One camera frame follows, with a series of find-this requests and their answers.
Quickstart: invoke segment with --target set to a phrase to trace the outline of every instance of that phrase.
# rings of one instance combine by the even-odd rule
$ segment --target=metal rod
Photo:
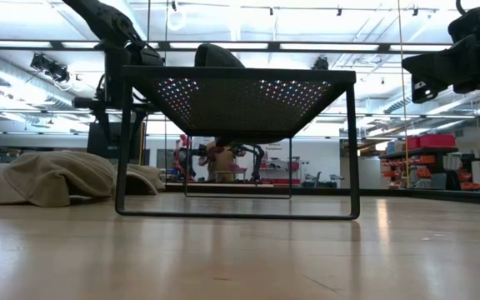
[[[355,117],[355,90],[349,85],[346,91],[347,104],[347,135],[349,148],[349,182],[351,195],[351,214],[353,218],[360,215],[360,195],[358,182],[358,144],[357,144],[357,119]]]
[[[131,147],[131,106],[133,95],[127,81],[123,83],[122,93],[122,128],[120,132],[119,159],[117,162],[116,193],[114,207],[117,213],[122,213],[125,208],[125,186],[127,183],[127,164],[129,161],[129,148]]]

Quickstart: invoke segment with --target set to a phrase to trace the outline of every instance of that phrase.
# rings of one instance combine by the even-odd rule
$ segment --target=black metal table
[[[122,134],[116,212],[128,216],[352,220],[360,213],[355,72],[226,67],[124,66]],[[189,137],[227,137],[274,143],[293,136],[343,93],[347,96],[351,212],[348,215],[145,212],[125,209],[132,88],[155,104]]]

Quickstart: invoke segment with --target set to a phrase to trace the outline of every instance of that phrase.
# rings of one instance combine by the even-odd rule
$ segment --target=ceiling
[[[150,42],[399,43],[401,33],[404,43],[449,44],[452,41],[447,31],[448,24],[459,17],[454,0],[401,0],[401,11],[398,11],[397,0],[192,0],[178,1],[177,11],[173,11],[171,1],[102,2],[116,7],[130,17],[141,37],[148,38]],[[480,0],[462,2],[466,9],[480,5]],[[341,16],[337,15],[338,8],[342,9]],[[98,39],[83,19],[63,1],[0,0],[0,41],[8,40],[35,40],[40,43]],[[55,87],[48,76],[37,74],[29,67],[34,53],[43,53],[50,59],[67,65],[72,74],[71,83]],[[405,101],[402,85],[405,84],[406,96],[409,97],[410,75],[402,72],[401,55],[323,51],[234,54],[248,68],[308,69],[322,56],[327,58],[332,70],[353,70],[357,72],[357,113],[468,115],[480,107],[480,97],[447,92],[437,100],[423,105],[408,104],[403,109],[402,104]],[[193,65],[194,52],[161,52],[161,55],[166,58],[168,66]],[[69,110],[72,109],[70,104],[73,97],[93,96],[102,74],[101,52],[0,48],[0,108]],[[457,105],[452,104],[446,109],[446,105],[451,103]],[[343,96],[325,111],[345,112]],[[52,121],[53,118],[67,122],[68,130],[73,131],[86,131],[86,122],[93,120],[93,117],[82,114],[71,117],[68,114],[59,116],[53,113],[34,113],[30,116],[26,113],[4,116],[0,113],[0,120],[7,119],[18,123],[24,121],[47,124],[48,120]],[[368,136],[368,132],[382,128],[399,128],[391,131],[391,134],[397,134],[401,132],[405,121],[400,117],[360,117],[358,125],[364,130],[365,136]],[[440,121],[435,121],[436,125],[417,124],[417,127],[433,128],[453,123],[453,120],[449,119]],[[345,118],[333,115],[320,116],[314,122],[317,126],[311,126],[301,134],[323,136],[329,128],[346,128]],[[411,120],[410,124],[414,128],[414,123],[417,122]]]

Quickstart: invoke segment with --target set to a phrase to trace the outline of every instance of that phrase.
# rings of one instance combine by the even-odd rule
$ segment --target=white ceiling
[[[294,41],[294,42],[399,42],[397,0],[192,0],[177,2],[174,12],[165,1],[102,0],[126,13],[135,28],[151,41]],[[466,9],[480,0],[462,1]],[[342,7],[342,16],[336,10]],[[413,16],[414,5],[418,15]],[[454,0],[401,0],[402,40],[405,43],[450,43],[448,24],[459,17]],[[1,0],[0,40],[83,40],[96,41],[87,24],[60,0]],[[42,51],[49,58],[68,65],[79,74],[86,88],[74,95],[92,96],[103,73],[101,52]],[[193,52],[162,53],[168,66],[192,66]],[[310,68],[324,56],[334,70],[354,70],[357,111],[375,112],[387,99],[402,91],[399,55],[324,53],[235,53],[249,68]],[[33,52],[0,50],[0,59],[28,73]],[[404,75],[409,85],[410,76]],[[459,97],[445,97],[425,107],[410,107],[422,113]],[[344,101],[328,111],[342,111]]]

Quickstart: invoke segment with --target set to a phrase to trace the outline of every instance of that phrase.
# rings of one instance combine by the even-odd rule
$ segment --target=pipe
[[[66,103],[71,106],[74,96],[69,92],[63,92],[58,88],[53,88],[53,84],[46,82],[38,77],[32,77],[33,75],[23,71],[18,67],[14,67],[9,62],[5,62],[0,59],[0,75],[8,75],[10,78],[16,79],[17,81],[24,83],[26,88],[32,88],[37,90],[42,90],[43,93],[47,95],[45,100],[49,98],[54,98],[62,103]],[[8,83],[8,78],[5,76],[0,76],[5,82]]]

